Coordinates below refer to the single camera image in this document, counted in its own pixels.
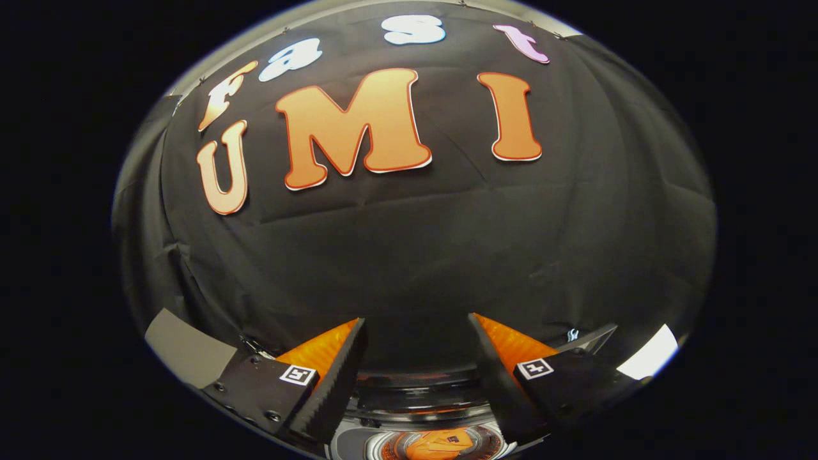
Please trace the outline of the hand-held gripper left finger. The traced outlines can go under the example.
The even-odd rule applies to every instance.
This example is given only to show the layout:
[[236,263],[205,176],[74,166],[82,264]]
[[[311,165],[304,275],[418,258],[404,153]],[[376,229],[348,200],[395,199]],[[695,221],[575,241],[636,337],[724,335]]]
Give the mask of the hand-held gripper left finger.
[[201,393],[228,415],[297,448],[330,445],[359,375],[368,340],[355,318],[278,358],[253,353]]

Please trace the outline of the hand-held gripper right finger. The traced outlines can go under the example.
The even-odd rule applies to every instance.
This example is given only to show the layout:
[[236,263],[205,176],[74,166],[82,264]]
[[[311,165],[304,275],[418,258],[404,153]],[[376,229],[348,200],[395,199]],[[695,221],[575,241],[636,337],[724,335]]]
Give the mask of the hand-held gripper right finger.
[[554,348],[476,312],[468,321],[478,342],[480,384],[509,443],[575,430],[649,381],[626,375],[598,355],[614,324]]

